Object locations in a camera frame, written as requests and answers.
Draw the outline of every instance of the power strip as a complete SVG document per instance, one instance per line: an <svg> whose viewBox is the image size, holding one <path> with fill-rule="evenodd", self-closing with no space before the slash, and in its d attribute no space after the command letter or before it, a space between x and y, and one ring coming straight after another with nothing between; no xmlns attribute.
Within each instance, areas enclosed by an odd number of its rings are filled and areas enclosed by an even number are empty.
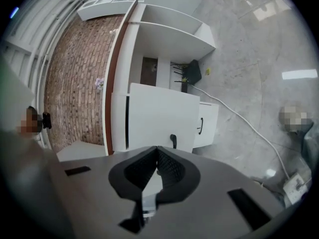
<svg viewBox="0 0 319 239"><path fill-rule="evenodd" d="M292 204L298 202L308 191L302 177L296 173L285 184L284 191Z"/></svg>

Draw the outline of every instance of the yellow object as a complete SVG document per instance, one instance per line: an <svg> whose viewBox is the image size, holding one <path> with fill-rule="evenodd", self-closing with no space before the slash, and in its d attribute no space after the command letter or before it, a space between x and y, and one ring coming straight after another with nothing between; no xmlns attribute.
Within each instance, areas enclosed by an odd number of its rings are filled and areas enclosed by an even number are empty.
<svg viewBox="0 0 319 239"><path fill-rule="evenodd" d="M206 69L206 75L210 75L210 71L211 71L211 69L208 67L208 68Z"/></svg>

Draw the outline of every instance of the wooden edge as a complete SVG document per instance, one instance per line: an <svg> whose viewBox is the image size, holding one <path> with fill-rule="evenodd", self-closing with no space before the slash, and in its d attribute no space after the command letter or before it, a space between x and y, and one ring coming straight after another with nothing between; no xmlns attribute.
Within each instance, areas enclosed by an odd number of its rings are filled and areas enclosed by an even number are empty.
<svg viewBox="0 0 319 239"><path fill-rule="evenodd" d="M122 45L122 41L126 32L126 29L129 25L129 19L132 16L132 13L138 4L138 0L134 0L132 5L130 6L128 12L125 14L122 23L119 27L119 32L115 37L115 40L112 45L112 50L110 52L110 57L108 60L107 70L105 73L104 82L106 83L105 86L105 95L103 93L103 98L105 100L103 106L105 107L104 112L104 144L107 148L107 155L113 154L113 146L112 146L112 134L111 134L111 99L112 99L112 92L113 92L113 85L114 85L114 77L115 77L115 70L116 65L118 62L118 57Z"/></svg>

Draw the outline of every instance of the cabinet door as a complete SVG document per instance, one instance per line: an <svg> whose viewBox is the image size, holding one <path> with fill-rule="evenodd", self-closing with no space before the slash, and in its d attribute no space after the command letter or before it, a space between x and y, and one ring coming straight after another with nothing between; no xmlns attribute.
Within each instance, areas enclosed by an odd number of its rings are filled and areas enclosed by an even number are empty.
<svg viewBox="0 0 319 239"><path fill-rule="evenodd" d="M194 148L211 145L217 125L219 105L200 102Z"/></svg>

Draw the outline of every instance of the brick wall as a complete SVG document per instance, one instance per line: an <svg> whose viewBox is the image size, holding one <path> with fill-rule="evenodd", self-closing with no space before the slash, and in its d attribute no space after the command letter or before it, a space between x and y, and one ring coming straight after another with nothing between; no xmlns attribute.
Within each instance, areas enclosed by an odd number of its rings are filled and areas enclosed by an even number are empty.
<svg viewBox="0 0 319 239"><path fill-rule="evenodd" d="M76 140L103 145L102 90L96 78L104 78L122 15L82 21L79 16L60 38L49 65L44 109L51 114L50 144L58 152Z"/></svg>

